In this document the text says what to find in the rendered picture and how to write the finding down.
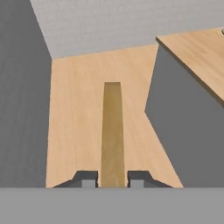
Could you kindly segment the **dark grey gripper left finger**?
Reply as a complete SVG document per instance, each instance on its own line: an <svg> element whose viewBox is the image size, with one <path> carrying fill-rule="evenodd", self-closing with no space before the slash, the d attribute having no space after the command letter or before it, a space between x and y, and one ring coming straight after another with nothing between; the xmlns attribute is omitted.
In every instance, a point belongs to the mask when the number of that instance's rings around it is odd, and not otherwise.
<svg viewBox="0 0 224 224"><path fill-rule="evenodd" d="M72 179L69 179L55 188L97 188L98 187L98 171L77 171Z"/></svg>

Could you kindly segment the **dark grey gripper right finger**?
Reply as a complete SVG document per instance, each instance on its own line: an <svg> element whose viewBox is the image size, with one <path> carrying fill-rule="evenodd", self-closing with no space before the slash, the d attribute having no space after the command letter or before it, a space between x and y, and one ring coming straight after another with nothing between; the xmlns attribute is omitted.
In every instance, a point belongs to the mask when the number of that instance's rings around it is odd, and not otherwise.
<svg viewBox="0 0 224 224"><path fill-rule="evenodd" d="M152 187L168 187L161 181L154 179L148 171L128 171L128 188L152 188Z"/></svg>

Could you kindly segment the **grey kitchen cabinet run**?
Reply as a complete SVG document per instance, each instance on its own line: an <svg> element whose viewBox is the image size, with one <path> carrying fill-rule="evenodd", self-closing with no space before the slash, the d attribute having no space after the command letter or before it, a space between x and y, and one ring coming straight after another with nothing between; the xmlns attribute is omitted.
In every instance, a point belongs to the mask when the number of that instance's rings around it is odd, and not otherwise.
<svg viewBox="0 0 224 224"><path fill-rule="evenodd" d="M0 0L0 187L44 187L52 58L30 0Z"/></svg>

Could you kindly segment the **golden brown bread slice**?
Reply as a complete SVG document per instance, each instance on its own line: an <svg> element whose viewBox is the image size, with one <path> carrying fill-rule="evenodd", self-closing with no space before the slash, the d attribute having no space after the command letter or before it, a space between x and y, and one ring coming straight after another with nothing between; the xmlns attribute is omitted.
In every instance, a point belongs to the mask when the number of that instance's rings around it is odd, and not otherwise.
<svg viewBox="0 0 224 224"><path fill-rule="evenodd" d="M101 186L125 187L123 101L120 82L106 82L104 85Z"/></svg>

